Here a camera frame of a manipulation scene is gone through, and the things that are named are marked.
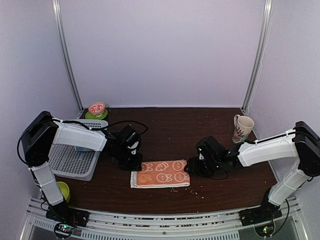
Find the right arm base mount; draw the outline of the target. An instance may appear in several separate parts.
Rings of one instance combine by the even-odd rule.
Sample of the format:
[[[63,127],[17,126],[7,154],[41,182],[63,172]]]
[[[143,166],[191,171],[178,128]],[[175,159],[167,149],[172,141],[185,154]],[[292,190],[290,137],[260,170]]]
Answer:
[[[270,222],[283,215],[279,209],[272,211],[270,209],[262,209],[261,207],[247,208],[241,210],[238,214],[243,227]]]

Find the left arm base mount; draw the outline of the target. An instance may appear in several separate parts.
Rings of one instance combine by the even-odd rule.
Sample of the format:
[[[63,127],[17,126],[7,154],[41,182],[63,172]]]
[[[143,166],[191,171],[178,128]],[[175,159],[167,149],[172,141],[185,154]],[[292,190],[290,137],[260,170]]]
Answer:
[[[67,214],[67,217],[60,217],[56,213],[54,213],[52,209],[49,209],[45,217],[56,222],[66,223],[73,227],[87,226],[87,222],[90,216],[90,213],[88,211],[70,208]]]

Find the beige bunny print towel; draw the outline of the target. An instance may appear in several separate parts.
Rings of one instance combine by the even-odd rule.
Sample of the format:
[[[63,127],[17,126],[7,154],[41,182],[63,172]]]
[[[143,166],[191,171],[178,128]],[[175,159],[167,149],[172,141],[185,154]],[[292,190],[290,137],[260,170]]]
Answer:
[[[184,171],[186,160],[143,162],[140,171],[130,175],[132,189],[162,189],[190,186],[190,176]]]

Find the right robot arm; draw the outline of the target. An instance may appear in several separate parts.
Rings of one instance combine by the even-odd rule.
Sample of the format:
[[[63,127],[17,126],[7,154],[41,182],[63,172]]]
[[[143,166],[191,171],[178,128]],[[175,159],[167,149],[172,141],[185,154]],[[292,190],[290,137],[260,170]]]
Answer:
[[[189,175],[212,177],[217,171],[233,169],[272,160],[296,158],[295,165],[283,180],[271,187],[256,210],[259,220],[268,220],[287,197],[305,182],[320,175],[320,137],[304,122],[284,133],[255,141],[235,143],[225,148],[212,135],[196,144],[197,156],[187,160],[184,171]]]

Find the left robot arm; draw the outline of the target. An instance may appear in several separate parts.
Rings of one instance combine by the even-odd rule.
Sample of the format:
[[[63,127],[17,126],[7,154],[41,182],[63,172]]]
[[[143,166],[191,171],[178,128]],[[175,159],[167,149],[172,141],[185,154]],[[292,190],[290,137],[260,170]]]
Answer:
[[[66,200],[58,187],[49,154],[54,145],[70,146],[91,152],[106,152],[117,160],[118,167],[125,171],[141,171],[143,155],[139,153],[142,134],[132,127],[132,120],[124,120],[125,127],[111,131],[118,123],[97,120],[92,126],[86,119],[63,120],[49,111],[42,111],[21,133],[16,152],[21,162],[31,171],[52,213],[61,222],[72,218]]]

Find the blue polka dot towel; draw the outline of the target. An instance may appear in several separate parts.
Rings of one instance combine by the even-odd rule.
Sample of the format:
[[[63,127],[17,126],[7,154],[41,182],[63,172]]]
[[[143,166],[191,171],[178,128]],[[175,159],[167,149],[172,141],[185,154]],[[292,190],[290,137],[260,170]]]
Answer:
[[[79,146],[75,146],[74,147],[75,151],[77,152],[91,152],[92,150],[89,148],[85,148],[85,147],[79,147]]]

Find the white plastic basket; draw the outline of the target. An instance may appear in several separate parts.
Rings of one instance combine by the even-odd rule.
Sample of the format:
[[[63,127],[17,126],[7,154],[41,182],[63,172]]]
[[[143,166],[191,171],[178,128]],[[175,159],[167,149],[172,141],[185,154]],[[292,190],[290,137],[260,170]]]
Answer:
[[[98,158],[104,149],[107,139],[102,131],[93,129],[105,128],[105,120],[73,119],[56,120],[58,126],[48,158],[53,173],[59,177],[90,181],[93,177]],[[77,152],[75,147],[91,149]]]

